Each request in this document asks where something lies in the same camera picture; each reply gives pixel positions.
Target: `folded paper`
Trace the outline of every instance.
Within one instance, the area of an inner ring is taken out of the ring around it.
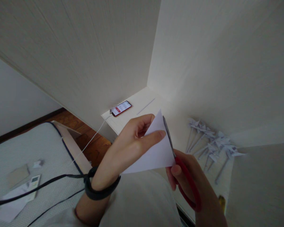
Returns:
[[[161,110],[159,110],[145,135],[149,135],[157,130],[164,130],[166,132]],[[163,138],[163,140],[152,146],[144,155],[141,156],[141,158],[139,158],[123,173],[140,172],[144,170],[172,166],[174,164],[175,158],[166,133],[166,136]]]

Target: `white wall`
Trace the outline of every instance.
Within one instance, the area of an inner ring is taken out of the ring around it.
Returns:
[[[0,56],[97,130],[147,85],[160,0],[0,1]],[[100,133],[113,141],[105,125]]]
[[[284,226],[284,143],[240,149],[231,177],[228,226]]]
[[[61,106],[0,59],[0,136]]]
[[[147,86],[238,146],[284,143],[284,0],[162,0]]]

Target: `smartphone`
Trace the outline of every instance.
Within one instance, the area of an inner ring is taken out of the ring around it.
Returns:
[[[118,106],[116,106],[112,111],[111,111],[111,114],[114,116],[114,117],[117,117],[119,116],[121,113],[127,111],[129,108],[131,108],[132,105],[128,102],[128,101],[125,101],[121,104],[119,104]]]

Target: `white shirt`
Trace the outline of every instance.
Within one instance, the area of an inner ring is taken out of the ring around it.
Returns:
[[[48,220],[45,226],[85,227],[68,209]],[[121,175],[101,219],[106,226],[181,226],[169,184],[154,171]]]

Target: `white remote control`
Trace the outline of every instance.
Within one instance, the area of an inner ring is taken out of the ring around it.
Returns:
[[[35,176],[31,179],[31,181],[29,183],[28,191],[31,191],[31,190],[33,190],[33,189],[35,189],[36,187],[39,186],[40,177],[41,177],[41,175],[38,175],[38,176]],[[37,193],[37,191],[27,195],[26,196],[26,202],[32,201],[35,198],[36,193]]]

